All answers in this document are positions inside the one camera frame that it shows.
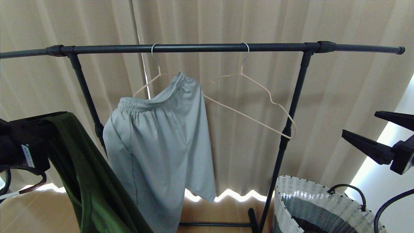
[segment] black metal clothes rack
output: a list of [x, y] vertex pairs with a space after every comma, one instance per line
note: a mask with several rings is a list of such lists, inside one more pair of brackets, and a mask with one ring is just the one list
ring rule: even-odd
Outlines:
[[[296, 107], [299, 102], [299, 97], [305, 80], [306, 70], [309, 66], [311, 57], [315, 53], [328, 53], [333, 51], [355, 51], [355, 52], [376, 52], [376, 53], [394, 53], [403, 54], [405, 48], [389, 47], [389, 46], [371, 46], [371, 45], [351, 45], [351, 44], [336, 44], [330, 41], [318, 41], [316, 43], [289, 43], [289, 44], [248, 44], [250, 51], [297, 51], [303, 52], [302, 62], [299, 70], [298, 80], [293, 93], [292, 102], [289, 109], [289, 115], [293, 118]], [[95, 124], [95, 133], [99, 138], [102, 146], [104, 141], [102, 133], [104, 126], [99, 120], [96, 108], [89, 92], [85, 77], [83, 75], [82, 67], [78, 59], [78, 54], [87, 53], [150, 53], [152, 45], [106, 45], [106, 46], [63, 46], [54, 45], [45, 49], [33, 49], [23, 51], [11, 51], [0, 53], [0, 59], [30, 57], [49, 55], [55, 57], [67, 56], [70, 59], [73, 69], [79, 81], [89, 111]], [[160, 44], [154, 47], [155, 53], [185, 53], [185, 52], [246, 52], [245, 44]], [[286, 126], [283, 133], [291, 135], [292, 122], [289, 118], [286, 121]], [[263, 213], [258, 224], [255, 212], [252, 208], [248, 210], [249, 223], [223, 223], [223, 222], [182, 222], [180, 226], [221, 226], [221, 227], [248, 227], [252, 229], [253, 233], [262, 233], [266, 221], [267, 212], [269, 210], [270, 201], [273, 190], [276, 185], [277, 176], [279, 174], [280, 166], [282, 164], [284, 152], [287, 148], [289, 139], [281, 137], [279, 144], [279, 152], [277, 154], [276, 163], [273, 169], [272, 181], [270, 183], [269, 192]]]

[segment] green garment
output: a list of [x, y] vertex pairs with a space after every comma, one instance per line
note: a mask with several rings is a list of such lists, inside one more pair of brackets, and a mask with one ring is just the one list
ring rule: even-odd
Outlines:
[[62, 178], [80, 232], [152, 232], [75, 115], [44, 120], [58, 129], [48, 156]]

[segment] horizontal bar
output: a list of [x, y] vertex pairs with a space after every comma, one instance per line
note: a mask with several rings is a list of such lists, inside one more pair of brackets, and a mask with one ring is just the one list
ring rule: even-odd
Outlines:
[[252, 227], [252, 224], [251, 224], [251, 223], [210, 223], [210, 222], [189, 222], [189, 223], [180, 223], [180, 226]]
[[[359, 51], [378, 53], [404, 53], [404, 47], [351, 45], [330, 43], [329, 51]], [[264, 51], [311, 51], [321, 52], [321, 43], [270, 43], [248, 44], [251, 52]], [[0, 53], [0, 58], [16, 58], [41, 55], [87, 54], [87, 53], [150, 53], [152, 45], [97, 45], [97, 46], [52, 46], [45, 49], [22, 50]], [[154, 47], [154, 53], [187, 52], [246, 52], [244, 44], [160, 44]]]
[[335, 51], [395, 53], [395, 54], [400, 55], [405, 52], [405, 48], [402, 46], [390, 47], [390, 46], [376, 46], [376, 45], [336, 44]]

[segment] floor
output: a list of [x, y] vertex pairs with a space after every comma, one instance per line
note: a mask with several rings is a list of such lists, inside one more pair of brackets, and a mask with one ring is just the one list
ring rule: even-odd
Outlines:
[[[262, 214], [263, 206], [264, 202], [253, 197], [238, 202], [233, 197], [226, 196], [218, 203], [208, 203], [204, 200], [193, 202], [186, 198], [181, 221], [249, 222], [248, 209], [253, 208], [258, 218]], [[272, 211], [273, 205], [263, 231], [265, 233], [271, 231]], [[73, 233], [79, 232], [79, 227], [67, 194], [48, 189], [5, 200], [0, 205], [0, 232]], [[250, 233], [251, 229], [181, 226], [178, 232]]]

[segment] curtain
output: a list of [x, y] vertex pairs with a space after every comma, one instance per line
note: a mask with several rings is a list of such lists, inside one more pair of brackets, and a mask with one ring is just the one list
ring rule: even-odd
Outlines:
[[[280, 174], [327, 186], [349, 183], [363, 160], [340, 138], [347, 129], [377, 139], [386, 122], [375, 111], [394, 111], [414, 72], [414, 2], [399, 1], [0, 1], [0, 50], [54, 44], [301, 43], [405, 46], [397, 56], [332, 52], [313, 55]], [[267, 93], [238, 73], [246, 53], [156, 53], [162, 73], [184, 72], [203, 92], [271, 127], [286, 115]], [[301, 52], [251, 52], [244, 73], [289, 108]], [[100, 120], [106, 123], [121, 97], [131, 97], [158, 74], [151, 54], [79, 55]], [[1, 109], [5, 120], [56, 111], [74, 112], [97, 145], [93, 121], [67, 58], [1, 60]], [[172, 77], [149, 88], [154, 97]], [[140, 98], [148, 98], [145, 91]], [[266, 195], [280, 135], [206, 100], [217, 193], [231, 189]], [[48, 178], [57, 186], [56, 172]], [[34, 177], [13, 172], [12, 188]]]

